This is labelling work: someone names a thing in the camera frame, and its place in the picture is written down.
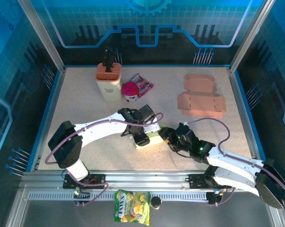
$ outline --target work surface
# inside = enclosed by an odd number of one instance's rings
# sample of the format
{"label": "work surface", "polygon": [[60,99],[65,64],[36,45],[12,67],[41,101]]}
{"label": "work surface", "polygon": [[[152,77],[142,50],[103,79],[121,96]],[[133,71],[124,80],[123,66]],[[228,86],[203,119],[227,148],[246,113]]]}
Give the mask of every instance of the work surface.
{"label": "work surface", "polygon": [[[96,68],[67,68],[59,94],[51,126],[46,139],[38,169],[59,169],[58,165],[46,165],[45,158],[50,153],[47,145],[60,124],[87,123],[102,119],[123,107],[139,109],[148,104],[155,113],[162,112],[161,123],[177,128],[179,122],[190,122],[197,117],[183,116],[177,109],[177,96],[185,91],[183,81],[188,73],[214,76],[217,93],[226,100],[227,113],[222,121],[231,131],[231,137],[222,148],[230,152],[251,157],[239,112],[226,68],[195,67],[123,67],[122,81],[126,82],[134,74],[149,80],[154,88],[133,103],[105,102],[95,81]],[[200,140],[218,144],[227,136],[226,129],[218,122],[205,120],[191,126]],[[129,136],[119,134],[94,141],[81,150],[80,159],[89,170],[205,170],[207,165],[183,158],[172,152],[165,143],[136,150]]]}

